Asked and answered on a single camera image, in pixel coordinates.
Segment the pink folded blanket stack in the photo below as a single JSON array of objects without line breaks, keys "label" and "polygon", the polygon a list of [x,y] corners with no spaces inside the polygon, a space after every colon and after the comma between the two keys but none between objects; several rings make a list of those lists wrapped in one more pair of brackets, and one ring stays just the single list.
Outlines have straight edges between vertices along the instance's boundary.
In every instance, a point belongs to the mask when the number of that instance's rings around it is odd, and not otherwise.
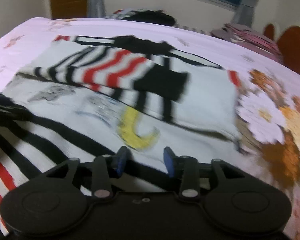
[{"label": "pink folded blanket stack", "polygon": [[283,63],[283,57],[277,44],[245,25],[227,23],[221,29],[212,30],[210,35],[247,48],[278,63]]}]

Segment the pink floral bed sheet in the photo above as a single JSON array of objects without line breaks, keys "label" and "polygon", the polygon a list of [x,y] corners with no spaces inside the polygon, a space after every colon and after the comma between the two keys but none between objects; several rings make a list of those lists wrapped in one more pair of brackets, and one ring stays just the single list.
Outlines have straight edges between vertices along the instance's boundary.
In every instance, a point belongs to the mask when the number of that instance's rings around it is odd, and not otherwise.
[{"label": "pink floral bed sheet", "polygon": [[53,41],[77,36],[134,36],[184,49],[209,39],[237,75],[238,158],[235,163],[196,158],[197,198],[179,197],[165,164],[161,171],[136,163],[130,150],[121,178],[110,179],[113,196],[93,198],[96,157],[69,159],[3,197],[0,215],[8,233],[2,239],[300,239],[300,75],[237,45],[186,30],[39,17],[0,38],[0,94]]}]

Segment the black clothes pile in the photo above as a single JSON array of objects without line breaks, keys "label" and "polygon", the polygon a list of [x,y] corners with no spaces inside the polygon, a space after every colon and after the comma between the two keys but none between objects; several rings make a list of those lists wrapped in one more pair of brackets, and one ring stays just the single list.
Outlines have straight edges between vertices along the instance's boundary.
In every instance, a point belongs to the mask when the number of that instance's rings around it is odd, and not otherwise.
[{"label": "black clothes pile", "polygon": [[143,22],[143,23],[152,23],[158,25],[165,25],[172,27],[176,24],[175,18],[170,15],[165,14],[162,11],[135,11],[131,16],[126,16],[122,18],[124,21],[134,21],[134,22]]}]

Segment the striped white red black sweater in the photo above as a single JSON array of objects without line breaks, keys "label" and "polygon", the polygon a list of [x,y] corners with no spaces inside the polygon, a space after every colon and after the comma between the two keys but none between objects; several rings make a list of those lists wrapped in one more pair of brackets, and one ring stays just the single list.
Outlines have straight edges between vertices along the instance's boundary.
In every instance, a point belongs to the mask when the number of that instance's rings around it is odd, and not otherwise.
[{"label": "striped white red black sweater", "polygon": [[[134,36],[59,37],[0,94],[0,203],[69,159],[122,146],[164,171],[163,150],[235,163],[237,75],[209,39],[175,48]],[[0,239],[8,233],[0,215]]]}]

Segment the grey curtain near headboard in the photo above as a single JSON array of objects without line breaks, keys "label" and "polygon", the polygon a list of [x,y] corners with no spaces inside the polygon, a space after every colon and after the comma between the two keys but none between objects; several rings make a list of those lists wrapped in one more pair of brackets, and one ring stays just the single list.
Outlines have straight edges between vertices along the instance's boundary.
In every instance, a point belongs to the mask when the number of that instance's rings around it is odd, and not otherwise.
[{"label": "grey curtain near headboard", "polygon": [[241,0],[231,22],[251,27],[258,2],[259,0]]}]

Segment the red white scalloped headboard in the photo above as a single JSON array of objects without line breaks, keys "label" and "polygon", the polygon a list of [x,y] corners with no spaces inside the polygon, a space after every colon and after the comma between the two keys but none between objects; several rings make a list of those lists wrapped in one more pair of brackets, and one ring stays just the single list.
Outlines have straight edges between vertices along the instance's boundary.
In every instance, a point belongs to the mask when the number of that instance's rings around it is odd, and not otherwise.
[{"label": "red white scalloped headboard", "polygon": [[263,35],[275,41],[282,54],[283,64],[300,75],[300,24],[279,32],[279,25],[268,23]]}]

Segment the grey white striped cloth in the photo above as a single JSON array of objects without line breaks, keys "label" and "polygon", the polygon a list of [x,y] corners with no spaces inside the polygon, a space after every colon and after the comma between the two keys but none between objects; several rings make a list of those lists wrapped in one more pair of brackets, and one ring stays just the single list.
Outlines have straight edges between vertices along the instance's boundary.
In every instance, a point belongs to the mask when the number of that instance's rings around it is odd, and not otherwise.
[{"label": "grey white striped cloth", "polygon": [[197,28],[193,28],[193,27],[188,27],[188,26],[185,26],[185,25],[175,24],[173,27],[174,28],[178,28],[178,29],[192,31],[192,32],[195,32],[195,33],[204,34],[204,35],[210,35],[210,33],[208,31],[203,31],[201,29],[197,29]]}]

